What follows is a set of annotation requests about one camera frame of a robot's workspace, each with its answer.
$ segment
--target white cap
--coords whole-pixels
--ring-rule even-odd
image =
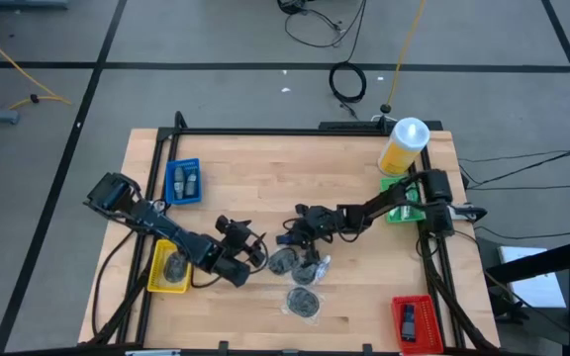
[[[405,118],[395,124],[392,136],[406,150],[422,150],[430,140],[430,130],[419,119]]]

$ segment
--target blue bin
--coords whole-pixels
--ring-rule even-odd
[[[188,171],[190,169],[196,168],[197,194],[194,197],[175,199],[175,190],[173,190],[173,183],[175,179],[176,167],[182,167],[186,178],[188,178]],[[190,204],[202,201],[202,178],[201,178],[201,172],[199,171],[199,159],[197,158],[182,159],[166,163],[166,184],[165,184],[164,195],[166,197],[166,203],[174,205]]]

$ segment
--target wooden table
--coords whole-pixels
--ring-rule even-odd
[[[155,137],[156,130],[133,130],[127,147],[122,173],[142,188],[146,186]],[[215,237],[221,236],[215,230],[218,215],[252,220],[250,227],[254,231],[267,232],[265,241],[273,252],[274,236],[283,233],[283,221],[295,217],[296,204],[334,209],[337,204],[361,204],[377,195],[382,174],[376,160],[386,139],[182,135],[177,157],[200,159],[204,198],[199,204],[173,207],[168,215],[185,228]],[[162,153],[156,198],[162,187],[169,146],[167,143]],[[432,168],[448,172],[454,202],[464,203],[451,134],[433,132],[428,152]],[[455,228],[473,235],[469,222],[456,222]],[[99,266],[127,232],[125,227],[109,223]],[[220,281],[211,288],[192,289],[184,295],[154,293],[144,346],[213,349],[220,340],[227,340],[231,349],[357,351],[362,344],[370,343],[375,351],[398,351],[391,299],[428,293],[422,260],[415,251],[417,237],[414,223],[387,224],[378,219],[356,243],[339,239],[333,244],[319,242],[321,254],[330,254],[332,265],[322,283],[313,288],[323,299],[316,324],[283,314],[281,308],[293,283],[268,270],[250,276],[238,289]],[[105,271],[99,326],[124,296],[134,243],[132,238]],[[476,245],[461,236],[452,236],[447,246],[458,302],[487,339],[498,345]],[[200,271],[196,283],[212,278]],[[92,336],[91,300],[90,295],[81,341]],[[446,344],[453,345],[449,312],[443,301],[440,304]],[[135,339],[140,305],[136,301],[132,309],[128,341]]]

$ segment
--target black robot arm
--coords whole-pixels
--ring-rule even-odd
[[[219,217],[216,228],[226,235],[222,241],[205,233],[188,231],[157,209],[154,202],[143,199],[138,183],[120,173],[105,174],[84,204],[108,220],[168,238],[195,267],[218,274],[236,287],[242,286],[249,276],[249,266],[236,260],[237,254],[245,251],[255,267],[265,260],[260,251],[263,236],[247,228],[249,222]],[[245,243],[251,234],[257,237],[252,246]]]
[[[406,198],[415,184],[424,187],[426,202],[411,202]],[[452,202],[452,193],[444,171],[433,169],[422,171],[398,181],[388,190],[361,205],[338,205],[336,210],[322,206],[307,207],[299,204],[288,232],[276,237],[278,244],[298,245],[307,250],[306,263],[315,263],[320,259],[315,241],[321,239],[333,242],[333,235],[356,233],[360,235],[371,227],[376,218],[383,216],[400,206],[411,206],[426,213],[428,232],[442,236],[454,234],[454,227],[448,205]]]

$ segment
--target gray floor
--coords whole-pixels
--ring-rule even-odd
[[[66,12],[0,12],[4,50],[18,60],[95,61],[117,1],[70,3]],[[570,0],[552,3],[570,40]],[[334,0],[313,6],[348,23],[357,4]],[[397,61],[417,5],[415,0],[369,0],[354,61]],[[352,35],[340,48],[296,44],[283,32],[283,21],[271,1],[129,0],[108,60],[334,62],[350,50]],[[313,19],[298,18],[294,24],[297,34],[310,41],[332,37]],[[569,64],[539,0],[430,0],[407,62]],[[0,124],[0,321],[91,70],[31,73],[73,105],[40,103],[24,108],[18,125]],[[390,72],[366,75],[367,94],[354,105],[361,120],[377,114],[392,79]],[[190,127],[315,128],[321,121],[353,121],[337,105],[327,78],[323,70],[103,71],[7,350],[75,344],[106,226],[81,202],[102,174],[120,169],[130,129],[171,125],[176,110]],[[357,90],[351,73],[339,73],[336,81],[345,92]],[[40,92],[15,70],[0,69],[0,108]],[[441,120],[465,158],[567,149],[570,73],[405,71],[393,116]],[[527,163],[465,166],[485,179]],[[570,158],[494,186],[555,184],[570,184]],[[570,230],[570,190],[472,192],[469,197],[490,211],[480,224],[498,232]],[[546,247],[570,241],[484,237]],[[512,349],[559,350],[532,336],[501,331],[504,345]]]

